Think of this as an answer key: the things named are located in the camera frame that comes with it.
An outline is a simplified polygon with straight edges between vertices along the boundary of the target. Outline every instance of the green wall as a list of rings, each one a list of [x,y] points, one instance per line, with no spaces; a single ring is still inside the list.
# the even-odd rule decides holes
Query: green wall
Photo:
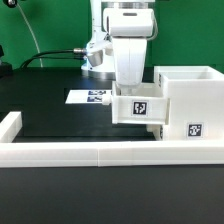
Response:
[[[90,38],[89,0],[26,0],[20,5],[41,51],[84,47]],[[210,65],[224,72],[223,0],[157,1],[155,11],[159,35],[148,44],[146,66]],[[18,8],[9,9],[2,2],[0,44],[5,51],[4,61],[14,68],[37,52]],[[80,64],[73,60],[44,60],[44,66]]]

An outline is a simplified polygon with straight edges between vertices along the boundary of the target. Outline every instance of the wire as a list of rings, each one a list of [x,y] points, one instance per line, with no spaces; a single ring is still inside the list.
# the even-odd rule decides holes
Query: wire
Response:
[[[153,34],[153,36],[147,38],[147,41],[152,41],[152,40],[156,39],[156,37],[158,35],[159,31],[158,31],[158,24],[157,24],[156,18],[154,18],[154,27],[155,27],[154,34]]]
[[[21,15],[22,15],[22,17],[23,17],[23,19],[24,19],[24,21],[25,21],[27,27],[28,27],[29,30],[30,30],[30,33],[31,33],[31,35],[32,35],[32,37],[33,37],[33,40],[34,40],[34,43],[35,43],[37,52],[40,53],[40,47],[39,47],[39,44],[38,44],[38,42],[37,42],[36,36],[35,36],[35,34],[34,34],[34,32],[33,32],[33,29],[32,29],[32,27],[31,27],[31,25],[30,25],[30,23],[29,23],[29,21],[28,21],[26,15],[25,15],[25,13],[24,13],[24,11],[23,11],[23,9],[22,9],[22,7],[20,6],[19,3],[17,3],[17,6],[18,6],[18,9],[19,9],[19,11],[20,11],[20,13],[21,13]],[[41,68],[44,67],[41,58],[40,58],[40,66],[41,66]]]
[[[51,55],[51,54],[65,54],[65,53],[73,53],[73,57],[53,57],[53,56],[44,56],[44,55]],[[46,51],[39,54],[34,55],[32,58],[24,61],[20,68],[27,68],[27,66],[36,59],[77,59],[77,60],[84,60],[84,56],[82,54],[75,54],[74,50],[54,50],[54,51]]]

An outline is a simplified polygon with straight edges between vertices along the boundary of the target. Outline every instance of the white robotic arm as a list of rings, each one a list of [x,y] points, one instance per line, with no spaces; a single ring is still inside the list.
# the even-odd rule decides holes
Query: white robotic arm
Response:
[[[154,20],[153,10],[148,8],[104,10],[104,29],[111,36],[121,95],[132,95],[142,82],[147,38],[153,36]]]
[[[114,73],[122,95],[132,95],[142,81],[147,40],[157,35],[154,12],[148,8],[153,2],[91,0],[92,38],[82,69],[95,71],[99,77]]]

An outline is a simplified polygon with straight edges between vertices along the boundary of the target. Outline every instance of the white frame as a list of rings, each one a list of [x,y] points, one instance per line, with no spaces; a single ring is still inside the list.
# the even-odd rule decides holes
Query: white frame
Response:
[[[21,127],[21,112],[0,123],[1,168],[224,164],[224,141],[10,143]]]

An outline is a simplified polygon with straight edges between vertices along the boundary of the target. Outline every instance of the white box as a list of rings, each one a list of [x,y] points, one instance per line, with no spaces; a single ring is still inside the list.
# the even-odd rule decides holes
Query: white box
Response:
[[[130,124],[165,124],[167,99],[153,83],[142,83],[135,96],[121,96],[112,85],[112,122]]]
[[[157,140],[224,139],[224,76],[207,66],[157,66],[155,85],[169,100]]]

